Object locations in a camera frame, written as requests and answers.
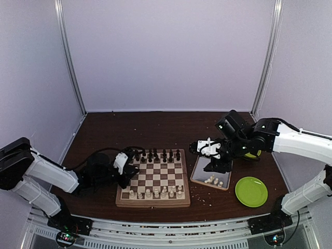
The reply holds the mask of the metal tray with wood rim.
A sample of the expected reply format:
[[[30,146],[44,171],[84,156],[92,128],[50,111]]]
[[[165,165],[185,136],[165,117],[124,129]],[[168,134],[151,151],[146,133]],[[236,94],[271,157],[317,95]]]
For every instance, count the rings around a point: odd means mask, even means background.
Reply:
[[[203,169],[205,166],[207,166],[208,163],[210,163],[210,159],[198,156],[190,180],[193,183],[212,187],[214,189],[223,191],[228,190],[230,185],[231,172],[206,172]]]

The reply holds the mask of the white chess piece one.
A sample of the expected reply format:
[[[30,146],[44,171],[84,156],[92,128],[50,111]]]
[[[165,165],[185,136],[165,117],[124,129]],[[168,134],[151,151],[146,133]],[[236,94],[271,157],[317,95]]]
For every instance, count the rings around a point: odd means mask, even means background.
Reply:
[[[150,198],[150,197],[151,197],[151,191],[150,191],[150,189],[146,189],[145,198]]]

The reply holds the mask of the white chess piece five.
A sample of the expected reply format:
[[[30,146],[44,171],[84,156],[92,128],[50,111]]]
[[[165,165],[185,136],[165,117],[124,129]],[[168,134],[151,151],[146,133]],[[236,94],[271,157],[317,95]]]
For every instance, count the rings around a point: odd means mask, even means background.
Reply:
[[[154,197],[155,197],[156,199],[158,199],[159,196],[160,196],[160,194],[159,194],[159,190],[158,190],[157,188],[155,188],[155,189],[154,189]]]

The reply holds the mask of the white chess piece three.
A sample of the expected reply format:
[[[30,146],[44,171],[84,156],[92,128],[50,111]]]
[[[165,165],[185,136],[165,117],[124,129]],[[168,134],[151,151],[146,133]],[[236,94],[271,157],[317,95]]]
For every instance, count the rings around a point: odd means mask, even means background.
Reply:
[[[167,187],[163,186],[162,190],[161,190],[161,198],[165,198],[167,194]]]

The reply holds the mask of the white chess piece four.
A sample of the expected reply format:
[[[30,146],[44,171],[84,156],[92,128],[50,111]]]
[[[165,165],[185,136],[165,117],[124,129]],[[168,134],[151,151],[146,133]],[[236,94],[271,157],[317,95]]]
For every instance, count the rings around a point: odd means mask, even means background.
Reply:
[[[176,192],[177,198],[181,198],[182,197],[182,195],[183,195],[182,190],[183,190],[183,186],[182,185],[178,185],[177,192]]]

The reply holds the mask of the white chess piece seven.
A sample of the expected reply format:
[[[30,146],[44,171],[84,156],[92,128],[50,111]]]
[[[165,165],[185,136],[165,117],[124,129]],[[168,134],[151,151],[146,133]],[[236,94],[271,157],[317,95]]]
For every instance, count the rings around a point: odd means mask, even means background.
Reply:
[[[176,187],[172,186],[169,190],[169,198],[174,198],[174,193],[176,192]]]

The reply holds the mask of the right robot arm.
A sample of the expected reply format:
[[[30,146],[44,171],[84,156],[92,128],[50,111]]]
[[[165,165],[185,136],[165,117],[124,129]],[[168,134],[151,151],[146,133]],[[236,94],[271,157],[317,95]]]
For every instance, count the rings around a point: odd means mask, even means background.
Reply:
[[[194,149],[210,158],[205,171],[229,172],[235,159],[246,154],[257,155],[259,151],[293,154],[325,163],[314,179],[276,202],[276,210],[266,217],[269,228],[277,229],[285,222],[286,215],[331,196],[331,136],[296,128],[280,118],[263,118],[248,124],[235,110],[229,111],[215,126],[224,138],[199,140]]]

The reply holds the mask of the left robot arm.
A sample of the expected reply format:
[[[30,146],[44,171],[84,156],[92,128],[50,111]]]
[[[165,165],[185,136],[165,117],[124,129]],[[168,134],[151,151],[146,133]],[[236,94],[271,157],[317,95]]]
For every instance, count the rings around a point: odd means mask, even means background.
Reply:
[[[68,169],[39,153],[29,139],[21,137],[1,148],[1,189],[17,193],[39,207],[63,230],[70,230],[75,220],[64,200],[51,194],[36,179],[76,196],[96,192],[113,183],[126,188],[139,172],[138,167],[130,163],[139,152],[132,147],[116,149],[115,159],[110,160],[106,150],[99,149]]]

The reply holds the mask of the white pieces pile in tray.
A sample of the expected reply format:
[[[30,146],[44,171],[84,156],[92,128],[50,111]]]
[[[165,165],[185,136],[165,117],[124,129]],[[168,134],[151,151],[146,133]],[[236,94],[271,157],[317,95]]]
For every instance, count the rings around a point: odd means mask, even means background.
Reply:
[[[212,174],[209,178],[204,181],[206,184],[212,184],[213,186],[221,188],[223,186],[223,181],[220,181],[218,177]]]

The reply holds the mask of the wooden chess board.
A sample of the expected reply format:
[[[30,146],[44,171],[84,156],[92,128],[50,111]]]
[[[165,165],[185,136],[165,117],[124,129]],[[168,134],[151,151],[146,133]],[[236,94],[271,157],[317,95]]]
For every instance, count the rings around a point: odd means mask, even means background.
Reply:
[[[188,176],[186,167],[185,151],[179,149],[180,160],[176,160],[177,149],[146,149],[142,154],[134,156],[131,164],[139,168],[139,173],[130,180],[130,185],[126,189],[120,186],[117,189],[116,206],[122,208],[187,208],[190,206],[190,190],[188,186]],[[177,198],[178,185],[183,186],[183,195]],[[161,198],[163,186],[167,187],[165,198]],[[176,187],[174,198],[169,198],[169,190]],[[154,197],[154,189],[159,190],[159,198]],[[146,189],[150,189],[151,197],[145,198]],[[135,197],[130,198],[129,191],[135,192]],[[138,199],[137,193],[143,194],[142,199]]]

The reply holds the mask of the black chess piece far right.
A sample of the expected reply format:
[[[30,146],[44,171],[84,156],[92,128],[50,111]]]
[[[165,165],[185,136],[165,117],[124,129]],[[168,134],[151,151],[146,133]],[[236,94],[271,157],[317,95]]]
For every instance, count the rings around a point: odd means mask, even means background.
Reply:
[[[176,150],[176,160],[180,160],[180,158],[181,158],[181,153],[180,153],[180,150],[177,149]]]

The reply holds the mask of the small green bowl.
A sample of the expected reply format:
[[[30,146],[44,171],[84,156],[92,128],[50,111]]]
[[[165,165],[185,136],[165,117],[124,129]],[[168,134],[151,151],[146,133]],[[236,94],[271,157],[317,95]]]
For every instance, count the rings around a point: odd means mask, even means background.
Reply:
[[[259,150],[256,154],[247,153],[243,156],[243,159],[248,161],[259,161],[261,155],[261,150]]]

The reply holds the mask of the green plate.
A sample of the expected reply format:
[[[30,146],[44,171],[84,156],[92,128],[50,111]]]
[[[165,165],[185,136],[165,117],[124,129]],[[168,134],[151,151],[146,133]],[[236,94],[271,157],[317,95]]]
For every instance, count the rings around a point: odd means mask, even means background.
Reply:
[[[235,186],[236,198],[249,208],[258,208],[268,199],[268,190],[265,184],[252,176],[243,177]]]

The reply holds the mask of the aluminium front rail frame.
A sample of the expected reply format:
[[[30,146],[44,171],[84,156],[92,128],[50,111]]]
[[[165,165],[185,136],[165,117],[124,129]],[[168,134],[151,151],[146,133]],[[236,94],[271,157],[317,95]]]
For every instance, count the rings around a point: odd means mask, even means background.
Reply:
[[[307,208],[293,224],[253,234],[241,217],[190,223],[138,223],[94,218],[90,234],[80,235],[71,248],[273,248],[275,234],[285,233],[281,248],[321,248]]]

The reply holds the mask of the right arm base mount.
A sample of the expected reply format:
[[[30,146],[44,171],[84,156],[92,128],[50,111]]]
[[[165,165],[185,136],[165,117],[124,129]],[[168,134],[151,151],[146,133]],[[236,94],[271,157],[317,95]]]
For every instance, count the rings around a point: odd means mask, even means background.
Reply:
[[[250,218],[247,222],[252,235],[281,230],[293,224],[292,215],[282,211],[280,205],[275,205],[270,214]]]

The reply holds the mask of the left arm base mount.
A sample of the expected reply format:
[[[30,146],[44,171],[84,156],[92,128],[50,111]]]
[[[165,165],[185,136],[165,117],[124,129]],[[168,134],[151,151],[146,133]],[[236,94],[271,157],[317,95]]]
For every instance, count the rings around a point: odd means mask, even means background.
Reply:
[[[71,214],[57,214],[47,218],[49,227],[57,228],[62,232],[76,236],[88,236],[93,224],[91,219],[72,216]]]

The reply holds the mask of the right aluminium corner post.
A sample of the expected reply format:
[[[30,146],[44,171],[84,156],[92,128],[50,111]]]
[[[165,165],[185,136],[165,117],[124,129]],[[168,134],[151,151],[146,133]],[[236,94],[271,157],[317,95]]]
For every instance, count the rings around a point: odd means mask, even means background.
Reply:
[[[251,110],[252,117],[256,120],[259,117],[259,111],[262,107],[265,94],[268,88],[268,82],[270,78],[270,73],[272,72],[272,61],[276,52],[276,47],[279,39],[280,24],[282,19],[282,9],[283,9],[282,0],[274,1],[274,9],[272,13],[272,21],[270,27],[270,34],[265,54],[265,59],[262,67],[262,72],[255,95],[253,107]]]

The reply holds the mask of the aluminium corner post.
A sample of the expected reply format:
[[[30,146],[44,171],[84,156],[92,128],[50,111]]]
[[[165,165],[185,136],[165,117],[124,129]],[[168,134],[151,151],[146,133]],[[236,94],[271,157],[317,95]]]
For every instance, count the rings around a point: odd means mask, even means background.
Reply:
[[[57,16],[57,21],[58,21],[58,26],[60,30],[60,36],[61,36],[61,41],[62,41],[62,46],[64,50],[64,55],[65,55],[65,62],[66,62],[66,67],[68,70],[68,74],[70,77],[70,81],[74,90],[74,95],[77,100],[80,112],[83,116],[87,114],[84,101],[81,95],[81,91],[78,85],[75,69],[74,69],[74,64],[72,60],[72,55],[70,51],[70,45],[68,42],[68,36],[67,36],[67,31],[66,31],[66,26],[65,26],[65,18],[64,18],[64,13],[63,13],[63,3],[61,0],[55,0],[54,1],[54,6],[55,6],[55,11],[56,11],[56,16]]]
[[[272,13],[272,21],[270,27],[270,34],[265,54],[265,59],[262,67],[262,72],[255,95],[253,107],[251,110],[252,117],[256,120],[259,117],[259,111],[262,107],[265,94],[268,88],[268,82],[270,78],[270,73],[272,72],[272,61],[276,52],[276,47],[279,39],[280,24],[282,19],[282,9],[283,9],[282,0],[274,1],[274,9]]]

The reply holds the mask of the left aluminium corner post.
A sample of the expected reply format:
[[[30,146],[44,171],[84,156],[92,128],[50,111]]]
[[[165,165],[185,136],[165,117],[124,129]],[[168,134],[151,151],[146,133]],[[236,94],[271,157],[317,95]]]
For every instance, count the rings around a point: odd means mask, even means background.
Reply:
[[[68,74],[70,77],[70,81],[74,90],[74,95],[77,100],[80,112],[83,116],[87,114],[84,101],[81,95],[81,91],[78,85],[75,69],[74,69],[74,64],[72,60],[72,55],[70,51],[70,45],[68,42],[68,36],[67,36],[67,31],[66,31],[66,26],[65,26],[65,18],[64,18],[64,13],[63,13],[63,3],[61,0],[55,0],[54,1],[54,6],[55,6],[55,11],[56,11],[56,16],[57,16],[57,21],[58,21],[58,26],[60,30],[60,36],[61,36],[61,41],[62,41],[62,46],[64,50],[64,55],[65,55],[65,62],[66,62],[66,67],[68,70]]]

